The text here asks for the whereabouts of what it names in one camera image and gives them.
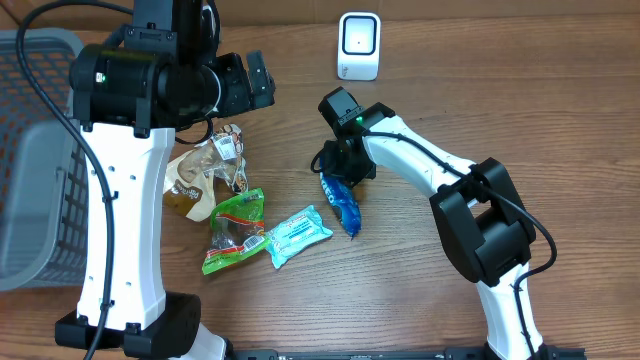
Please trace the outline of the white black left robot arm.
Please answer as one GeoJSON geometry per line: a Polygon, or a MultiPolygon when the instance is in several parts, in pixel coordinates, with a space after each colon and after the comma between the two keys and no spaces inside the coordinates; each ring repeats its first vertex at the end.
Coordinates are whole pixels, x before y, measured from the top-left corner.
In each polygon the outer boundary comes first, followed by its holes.
{"type": "Polygon", "coordinates": [[[227,359],[230,343],[201,321],[193,294],[168,292],[160,241],[164,177],[177,133],[271,106],[258,51],[218,51],[211,1],[138,1],[119,35],[85,46],[70,69],[73,116],[86,143],[87,262],[77,307],[55,340],[140,359],[227,359]]]}

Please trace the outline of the beige brown snack bag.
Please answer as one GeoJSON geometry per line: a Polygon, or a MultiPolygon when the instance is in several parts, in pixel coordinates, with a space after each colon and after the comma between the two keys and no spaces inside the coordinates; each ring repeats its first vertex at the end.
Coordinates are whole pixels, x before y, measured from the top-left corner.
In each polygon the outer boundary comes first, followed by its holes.
{"type": "Polygon", "coordinates": [[[217,204],[216,179],[223,180],[235,194],[249,190],[243,151],[241,128],[227,124],[175,158],[164,178],[164,205],[195,222],[208,219],[217,204]]]}

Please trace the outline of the green clear snack bag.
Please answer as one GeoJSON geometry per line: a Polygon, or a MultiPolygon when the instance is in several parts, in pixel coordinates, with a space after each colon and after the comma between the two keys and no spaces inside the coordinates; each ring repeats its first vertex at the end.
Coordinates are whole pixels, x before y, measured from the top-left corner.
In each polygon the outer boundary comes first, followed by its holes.
{"type": "Polygon", "coordinates": [[[209,275],[240,263],[269,244],[264,222],[264,193],[249,190],[219,203],[211,213],[212,240],[202,265],[209,275]]]}

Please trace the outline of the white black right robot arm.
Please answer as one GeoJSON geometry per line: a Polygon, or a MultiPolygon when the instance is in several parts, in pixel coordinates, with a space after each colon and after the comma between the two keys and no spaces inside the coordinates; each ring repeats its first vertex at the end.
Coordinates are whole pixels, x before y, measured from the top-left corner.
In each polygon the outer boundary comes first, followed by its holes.
{"type": "Polygon", "coordinates": [[[447,258],[476,285],[492,356],[539,358],[543,339],[527,286],[535,221],[506,168],[493,158],[475,163],[452,155],[412,131],[391,108],[365,108],[342,87],[326,95],[318,111],[335,137],[312,170],[354,187],[383,166],[428,197],[447,258]]]}

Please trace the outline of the blue Oreo cookie pack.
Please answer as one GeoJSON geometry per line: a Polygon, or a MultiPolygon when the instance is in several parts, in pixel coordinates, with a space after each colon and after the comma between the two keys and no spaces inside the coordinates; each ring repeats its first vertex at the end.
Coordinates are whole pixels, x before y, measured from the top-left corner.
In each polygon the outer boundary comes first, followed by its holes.
{"type": "Polygon", "coordinates": [[[361,230],[361,212],[352,190],[335,177],[320,174],[322,190],[345,232],[355,238],[361,230]]]}

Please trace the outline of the teal wet wipes pack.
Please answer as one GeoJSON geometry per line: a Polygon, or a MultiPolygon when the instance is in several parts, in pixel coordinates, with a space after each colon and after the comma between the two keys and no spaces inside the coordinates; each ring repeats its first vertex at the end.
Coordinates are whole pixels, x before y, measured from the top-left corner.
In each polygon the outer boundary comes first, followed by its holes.
{"type": "Polygon", "coordinates": [[[289,259],[307,247],[324,241],[333,231],[323,224],[321,215],[313,205],[281,222],[266,233],[266,250],[271,255],[275,269],[280,269],[289,259]]]}

